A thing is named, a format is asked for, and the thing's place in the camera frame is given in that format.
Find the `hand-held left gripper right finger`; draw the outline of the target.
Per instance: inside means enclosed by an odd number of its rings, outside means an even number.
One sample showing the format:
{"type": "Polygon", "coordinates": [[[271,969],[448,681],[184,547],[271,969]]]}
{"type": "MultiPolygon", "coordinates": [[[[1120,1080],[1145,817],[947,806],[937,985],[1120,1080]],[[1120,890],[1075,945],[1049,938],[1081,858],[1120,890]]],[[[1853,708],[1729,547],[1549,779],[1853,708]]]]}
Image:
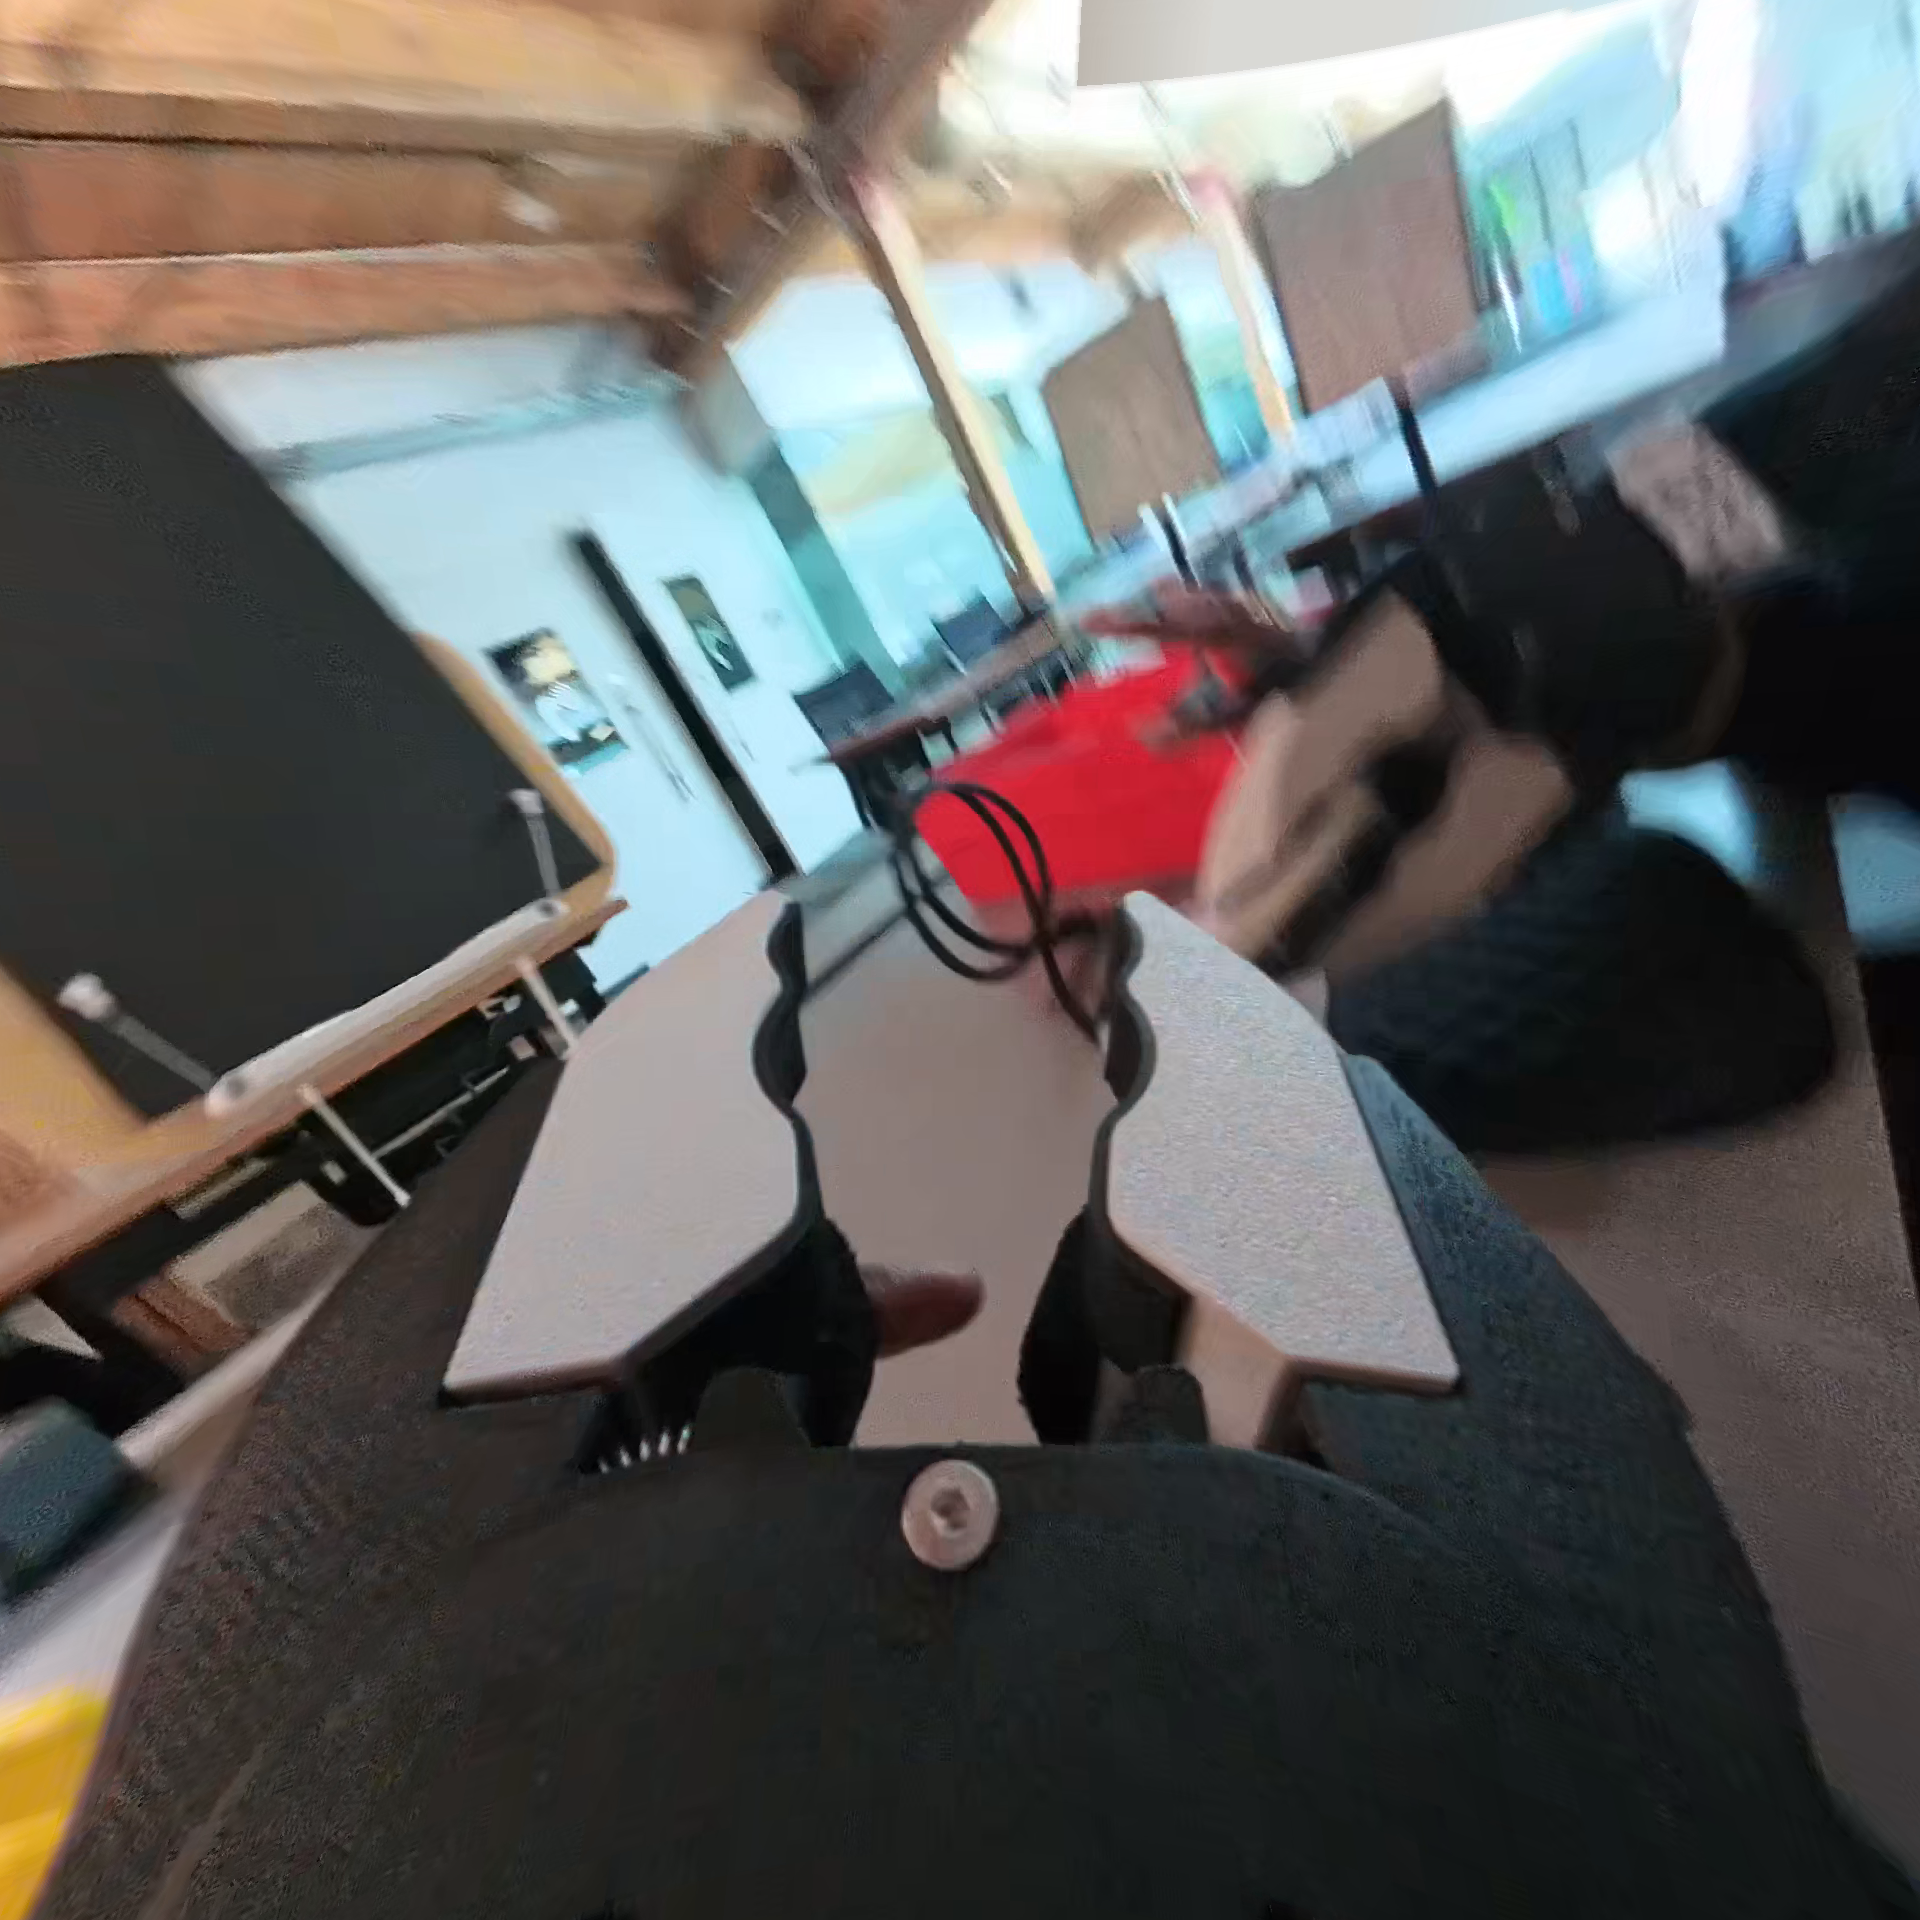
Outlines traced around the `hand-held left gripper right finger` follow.
{"type": "Polygon", "coordinates": [[[1181,913],[1116,918],[1120,1086],[1096,1224],[1173,1305],[1208,1436],[1259,1449],[1308,1386],[1443,1399],[1460,1367],[1340,1048],[1181,913]]]}

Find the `wooden desk black legs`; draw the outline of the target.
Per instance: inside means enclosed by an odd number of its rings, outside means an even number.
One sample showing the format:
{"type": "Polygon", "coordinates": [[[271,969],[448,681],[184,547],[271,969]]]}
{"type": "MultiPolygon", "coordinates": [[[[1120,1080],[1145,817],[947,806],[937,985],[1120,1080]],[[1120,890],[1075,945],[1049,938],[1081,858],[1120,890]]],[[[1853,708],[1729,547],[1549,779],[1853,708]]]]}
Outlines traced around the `wooden desk black legs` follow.
{"type": "MultiPolygon", "coordinates": [[[[584,947],[625,903],[607,887],[576,887],[563,898],[567,920],[535,947],[539,969],[556,958],[584,947]]],[[[471,988],[429,1004],[427,1014],[407,1023],[395,1040],[374,1040],[345,1056],[320,1086],[326,1098],[343,1092],[389,1068],[403,1051],[419,1048],[457,1018],[471,1016],[484,1001],[520,988],[509,967],[480,975],[471,988]]],[[[85,1145],[80,1164],[54,1177],[54,1187],[30,1202],[21,1202],[5,1218],[3,1233],[3,1298],[36,1297],[54,1303],[54,1283],[80,1262],[104,1248],[110,1239],[129,1231],[143,1217],[212,1183],[224,1169],[253,1154],[261,1145],[285,1137],[309,1119],[297,1099],[285,1095],[237,1120],[211,1120],[191,1098],[182,1108],[134,1128],[110,1143],[85,1145]]]]}

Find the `wooden column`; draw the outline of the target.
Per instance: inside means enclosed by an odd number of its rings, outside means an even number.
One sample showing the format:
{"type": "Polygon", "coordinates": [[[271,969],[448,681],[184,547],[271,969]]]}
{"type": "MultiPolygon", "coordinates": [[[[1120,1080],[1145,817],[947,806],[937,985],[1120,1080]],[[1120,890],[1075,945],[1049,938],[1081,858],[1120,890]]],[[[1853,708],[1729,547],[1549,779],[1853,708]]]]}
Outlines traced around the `wooden column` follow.
{"type": "Polygon", "coordinates": [[[980,409],[937,320],[920,243],[888,183],[857,170],[844,183],[844,228],[887,303],[913,362],[927,408],[941,430],[969,508],[1022,608],[1045,608],[1053,595],[1049,566],[1025,524],[991,423],[980,409]]]}

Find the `black door post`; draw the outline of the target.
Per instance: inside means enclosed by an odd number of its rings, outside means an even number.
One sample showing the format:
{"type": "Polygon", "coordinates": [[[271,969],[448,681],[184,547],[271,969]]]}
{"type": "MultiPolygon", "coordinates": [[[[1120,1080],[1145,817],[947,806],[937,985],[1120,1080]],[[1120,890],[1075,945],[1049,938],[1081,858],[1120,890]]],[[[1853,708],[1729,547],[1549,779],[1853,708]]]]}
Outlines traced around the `black door post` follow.
{"type": "Polygon", "coordinates": [[[640,601],[629,590],[625,580],[612,566],[611,554],[595,532],[574,532],[567,538],[579,563],[591,579],[591,587],[607,606],[616,626],[625,634],[637,662],[654,679],[667,708],[673,714],[678,729],[687,745],[697,753],[711,782],[721,794],[727,809],[735,826],[750,840],[768,883],[782,884],[800,873],[790,847],[766,811],[756,788],[745,776],[745,766],[735,751],[719,736],[700,698],[692,694],[681,664],[664,647],[648,615],[643,612],[640,601]]]}

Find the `black office chair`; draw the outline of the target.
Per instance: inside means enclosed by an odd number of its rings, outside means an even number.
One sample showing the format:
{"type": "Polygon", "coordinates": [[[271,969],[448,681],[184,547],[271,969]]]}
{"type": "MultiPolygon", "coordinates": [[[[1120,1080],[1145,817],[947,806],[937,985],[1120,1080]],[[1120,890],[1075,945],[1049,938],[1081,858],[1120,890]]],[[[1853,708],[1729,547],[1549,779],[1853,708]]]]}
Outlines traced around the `black office chair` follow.
{"type": "Polygon", "coordinates": [[[1036,610],[1022,601],[1006,610],[987,595],[976,595],[958,610],[935,615],[933,634],[959,676],[971,681],[1025,636],[1032,619],[1036,610]]]}
{"type": "Polygon", "coordinates": [[[816,735],[824,764],[847,785],[855,811],[865,822],[872,795],[899,787],[905,748],[885,740],[878,748],[855,748],[851,759],[844,748],[891,718],[893,696],[871,666],[852,664],[812,689],[795,690],[790,699],[816,735]]]}

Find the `door window with phone sign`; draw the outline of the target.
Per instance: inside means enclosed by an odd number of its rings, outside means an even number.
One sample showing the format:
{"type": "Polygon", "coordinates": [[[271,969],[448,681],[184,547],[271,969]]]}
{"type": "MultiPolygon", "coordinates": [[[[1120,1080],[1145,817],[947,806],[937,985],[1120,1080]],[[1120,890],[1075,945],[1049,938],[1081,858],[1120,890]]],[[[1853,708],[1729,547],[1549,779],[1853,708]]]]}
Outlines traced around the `door window with phone sign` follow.
{"type": "Polygon", "coordinates": [[[519,718],[564,774],[580,776],[629,751],[607,707],[556,632],[503,640],[487,649],[487,662],[511,696],[519,718]]]}

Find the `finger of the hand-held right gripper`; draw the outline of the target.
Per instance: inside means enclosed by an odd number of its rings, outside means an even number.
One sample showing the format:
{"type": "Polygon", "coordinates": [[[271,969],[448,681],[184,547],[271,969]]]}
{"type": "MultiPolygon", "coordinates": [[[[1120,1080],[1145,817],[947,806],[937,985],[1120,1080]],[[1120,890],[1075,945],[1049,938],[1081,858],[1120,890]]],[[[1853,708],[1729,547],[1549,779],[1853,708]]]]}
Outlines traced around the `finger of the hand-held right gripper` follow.
{"type": "Polygon", "coordinates": [[[1308,684],[1247,720],[1208,817],[1199,906],[1303,906],[1385,822],[1381,761],[1446,720],[1433,638],[1405,600],[1383,592],[1321,651],[1308,684]]]}
{"type": "Polygon", "coordinates": [[[1356,976],[1412,953],[1464,921],[1569,817],[1574,787],[1540,740],[1464,736],[1425,823],[1399,840],[1381,880],[1334,913],[1325,934],[1289,928],[1265,971],[1278,979],[1356,976]]]}

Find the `brown wooden panel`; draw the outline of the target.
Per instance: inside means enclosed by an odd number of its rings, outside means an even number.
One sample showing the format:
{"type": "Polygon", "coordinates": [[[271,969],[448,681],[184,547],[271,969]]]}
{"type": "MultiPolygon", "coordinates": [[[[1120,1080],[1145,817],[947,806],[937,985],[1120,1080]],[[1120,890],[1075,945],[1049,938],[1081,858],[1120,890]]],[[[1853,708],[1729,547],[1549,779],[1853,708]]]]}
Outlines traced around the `brown wooden panel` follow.
{"type": "Polygon", "coordinates": [[[1435,103],[1308,183],[1249,198],[1303,409],[1446,356],[1480,323],[1455,113],[1435,103]]]}
{"type": "Polygon", "coordinates": [[[1045,374],[1039,396],[1092,545],[1129,538],[1143,510],[1225,481],[1164,296],[1045,374]]]}

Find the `dark phone sign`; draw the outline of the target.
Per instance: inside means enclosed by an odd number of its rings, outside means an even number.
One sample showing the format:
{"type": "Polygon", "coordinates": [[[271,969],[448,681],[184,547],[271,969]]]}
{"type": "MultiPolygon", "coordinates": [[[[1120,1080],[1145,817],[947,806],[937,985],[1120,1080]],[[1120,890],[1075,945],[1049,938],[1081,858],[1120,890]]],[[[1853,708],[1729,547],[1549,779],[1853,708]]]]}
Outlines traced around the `dark phone sign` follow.
{"type": "Polygon", "coordinates": [[[711,590],[697,576],[678,576],[662,583],[664,595],[678,610],[687,636],[705,664],[715,684],[727,690],[741,690],[756,681],[756,667],[745,654],[741,640],[733,636],[711,590]]]}

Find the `yellow plastic bin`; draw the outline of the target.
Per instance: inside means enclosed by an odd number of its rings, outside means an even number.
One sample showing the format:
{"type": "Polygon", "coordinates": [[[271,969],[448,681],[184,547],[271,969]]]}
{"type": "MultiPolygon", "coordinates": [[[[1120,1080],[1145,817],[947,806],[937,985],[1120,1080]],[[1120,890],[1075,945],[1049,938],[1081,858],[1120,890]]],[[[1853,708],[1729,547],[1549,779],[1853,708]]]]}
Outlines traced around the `yellow plastic bin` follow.
{"type": "Polygon", "coordinates": [[[51,1687],[3,1702],[3,1919],[36,1907],[104,1736],[110,1698],[51,1687]]]}

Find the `black round cushion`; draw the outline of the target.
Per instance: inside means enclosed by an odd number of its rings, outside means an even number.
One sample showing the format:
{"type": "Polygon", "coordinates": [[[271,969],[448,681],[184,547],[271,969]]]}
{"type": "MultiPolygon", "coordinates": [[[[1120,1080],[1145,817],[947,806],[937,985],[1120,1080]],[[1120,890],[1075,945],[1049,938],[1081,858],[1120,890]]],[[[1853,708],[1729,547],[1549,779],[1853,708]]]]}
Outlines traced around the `black round cushion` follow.
{"type": "Polygon", "coordinates": [[[1328,1030],[1473,1160],[1736,1129],[1838,1065],[1790,928],[1707,851],[1621,822],[1557,838],[1464,921],[1333,982],[1328,1030]]]}

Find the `long wooden table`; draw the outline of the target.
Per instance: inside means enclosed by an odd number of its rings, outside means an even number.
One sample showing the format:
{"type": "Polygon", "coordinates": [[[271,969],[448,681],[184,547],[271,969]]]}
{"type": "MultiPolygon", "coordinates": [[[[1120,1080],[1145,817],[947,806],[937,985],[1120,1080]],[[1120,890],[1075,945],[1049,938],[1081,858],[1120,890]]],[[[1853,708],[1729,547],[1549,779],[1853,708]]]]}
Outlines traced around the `long wooden table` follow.
{"type": "Polygon", "coordinates": [[[1071,673],[1085,662],[1089,636],[1063,615],[1032,615],[1015,626],[990,654],[948,676],[918,698],[862,722],[852,735],[832,744],[813,764],[833,768],[862,795],[857,768],[876,761],[905,740],[947,735],[950,722],[985,711],[991,698],[1045,667],[1071,673]]]}

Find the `wood-framed black board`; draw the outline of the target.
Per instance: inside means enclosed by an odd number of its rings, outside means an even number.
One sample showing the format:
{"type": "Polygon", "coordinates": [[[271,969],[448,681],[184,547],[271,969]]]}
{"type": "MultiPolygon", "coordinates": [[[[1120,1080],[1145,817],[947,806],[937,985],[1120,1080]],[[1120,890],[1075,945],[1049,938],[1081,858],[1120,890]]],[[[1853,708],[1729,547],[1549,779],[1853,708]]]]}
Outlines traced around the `wood-framed black board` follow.
{"type": "Polygon", "coordinates": [[[3,386],[5,971],[136,1119],[543,896],[516,766],[153,362],[3,386]]]}

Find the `person's left hand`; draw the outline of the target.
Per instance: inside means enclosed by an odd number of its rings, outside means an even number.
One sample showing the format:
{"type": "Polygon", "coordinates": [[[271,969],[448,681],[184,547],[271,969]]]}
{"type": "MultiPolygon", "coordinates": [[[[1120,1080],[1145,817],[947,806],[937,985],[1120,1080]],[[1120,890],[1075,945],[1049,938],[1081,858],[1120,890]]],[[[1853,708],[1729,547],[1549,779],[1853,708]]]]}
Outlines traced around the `person's left hand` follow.
{"type": "Polygon", "coordinates": [[[885,1264],[859,1268],[871,1303],[876,1359],[891,1360],[958,1338],[985,1305],[973,1274],[905,1271],[885,1264]]]}

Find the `person's right forearm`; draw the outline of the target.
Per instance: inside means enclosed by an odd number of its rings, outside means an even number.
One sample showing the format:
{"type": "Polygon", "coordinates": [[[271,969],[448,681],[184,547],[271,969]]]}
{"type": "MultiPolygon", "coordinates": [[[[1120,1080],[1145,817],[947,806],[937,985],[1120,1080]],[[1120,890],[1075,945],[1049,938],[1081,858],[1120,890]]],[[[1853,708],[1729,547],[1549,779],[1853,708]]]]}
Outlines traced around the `person's right forearm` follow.
{"type": "Polygon", "coordinates": [[[1783,788],[1916,811],[1916,257],[1703,425],[1790,532],[1787,561],[1733,595],[1743,667],[1719,755],[1783,788]]]}

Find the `red plastic bin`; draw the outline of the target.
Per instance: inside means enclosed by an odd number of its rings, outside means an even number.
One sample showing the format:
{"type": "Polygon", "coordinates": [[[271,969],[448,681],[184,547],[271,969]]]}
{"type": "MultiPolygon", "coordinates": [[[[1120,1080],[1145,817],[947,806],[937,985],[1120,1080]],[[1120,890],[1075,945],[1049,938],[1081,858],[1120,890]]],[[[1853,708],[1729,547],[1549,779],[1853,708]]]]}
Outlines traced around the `red plastic bin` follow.
{"type": "Polygon", "coordinates": [[[916,807],[918,840],[971,906],[1012,906],[1007,856],[990,823],[958,799],[963,787],[976,787],[1019,814],[1022,823],[1000,809],[991,817],[1025,870],[1032,849],[1045,856],[1056,898],[1099,903],[1150,892],[1181,902],[1198,876],[1208,817],[1239,764],[1241,724],[1180,732],[1174,711],[1192,696],[1236,698],[1249,676],[1230,657],[1173,647],[1153,664],[1076,681],[948,761],[916,807]]]}

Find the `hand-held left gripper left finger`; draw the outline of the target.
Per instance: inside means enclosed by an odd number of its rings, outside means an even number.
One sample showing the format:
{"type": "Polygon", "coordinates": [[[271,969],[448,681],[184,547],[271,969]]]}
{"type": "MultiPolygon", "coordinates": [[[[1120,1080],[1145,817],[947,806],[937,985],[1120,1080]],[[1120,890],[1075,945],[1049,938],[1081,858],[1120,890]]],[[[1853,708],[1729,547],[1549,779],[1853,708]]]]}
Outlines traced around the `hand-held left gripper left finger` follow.
{"type": "Polygon", "coordinates": [[[823,1218],[805,927],[756,896],[574,1044],[451,1351],[448,1404],[612,1386],[764,1281],[823,1218]]]}

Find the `black hdmi cable green plugs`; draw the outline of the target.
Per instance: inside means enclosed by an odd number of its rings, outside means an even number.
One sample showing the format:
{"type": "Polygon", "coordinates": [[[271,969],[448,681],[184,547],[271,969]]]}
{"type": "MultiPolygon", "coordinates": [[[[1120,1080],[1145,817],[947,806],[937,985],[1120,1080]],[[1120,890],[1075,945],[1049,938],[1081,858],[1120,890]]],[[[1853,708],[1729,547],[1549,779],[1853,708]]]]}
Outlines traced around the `black hdmi cable green plugs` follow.
{"type": "Polygon", "coordinates": [[[1092,1044],[1104,1043],[1102,1004],[1084,1000],[1069,983],[1065,958],[1075,947],[1102,943],[1105,927],[1085,910],[1063,908],[1039,833],[1019,806],[973,779],[920,785],[887,803],[881,833],[887,873],[891,873],[903,920],[939,969],[973,985],[1006,985],[1036,969],[1071,1030],[1092,1044]],[[971,924],[948,906],[941,887],[927,876],[920,859],[927,852],[920,814],[937,803],[958,806],[976,826],[983,826],[1015,883],[1023,934],[1000,938],[971,924]]]}

